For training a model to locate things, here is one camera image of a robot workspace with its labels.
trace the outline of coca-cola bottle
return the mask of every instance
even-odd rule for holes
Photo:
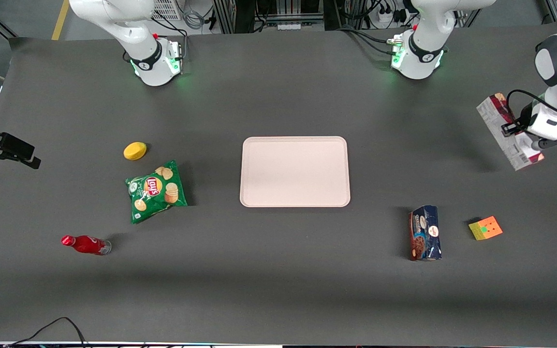
[[[62,237],[61,243],[67,247],[73,247],[79,253],[106,255],[111,251],[111,242],[93,236],[65,235]]]

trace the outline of gray table surface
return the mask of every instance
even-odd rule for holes
[[[158,88],[113,40],[13,42],[0,132],[43,162],[0,165],[0,340],[66,315],[90,341],[557,346],[557,148],[514,172],[475,110],[543,91],[534,46],[556,31],[457,29],[426,81],[345,33],[204,35]],[[246,209],[250,136],[344,137],[352,202]],[[151,151],[126,161],[132,141]],[[124,179],[171,159],[193,206],[131,225]],[[427,203],[444,259],[411,262],[406,211]],[[491,215],[504,234],[477,242],[466,220]]]

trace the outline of lay's chip bag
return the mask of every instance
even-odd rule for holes
[[[173,205],[188,205],[174,160],[158,167],[148,176],[126,179],[126,185],[132,201],[132,223],[142,222]]]

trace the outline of floor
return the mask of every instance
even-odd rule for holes
[[[503,26],[534,26],[541,24],[544,18],[544,11],[539,6],[539,0],[498,0],[493,6],[483,9],[479,17],[475,20],[474,26],[480,27],[503,27]],[[194,9],[204,14],[212,6],[211,0],[187,0],[184,9]],[[59,40],[92,40],[112,38],[106,31],[77,17],[71,9],[62,13],[61,0],[0,0],[0,20],[10,29],[15,31],[20,37],[32,37],[49,40],[58,35],[56,24],[63,22],[59,34]],[[194,30],[186,28],[183,22],[175,23],[180,28],[185,28],[192,34],[201,34],[200,29]],[[174,32],[157,26],[149,22],[151,31],[158,34],[174,35]],[[219,26],[216,25],[213,31],[208,28],[209,24],[203,28],[203,34],[219,34]],[[8,42],[0,36],[0,75],[5,76],[11,52]]]

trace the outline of colorful cube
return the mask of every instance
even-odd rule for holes
[[[493,236],[502,234],[502,229],[493,216],[480,220],[479,222],[471,223],[469,227],[476,240],[489,239]]]

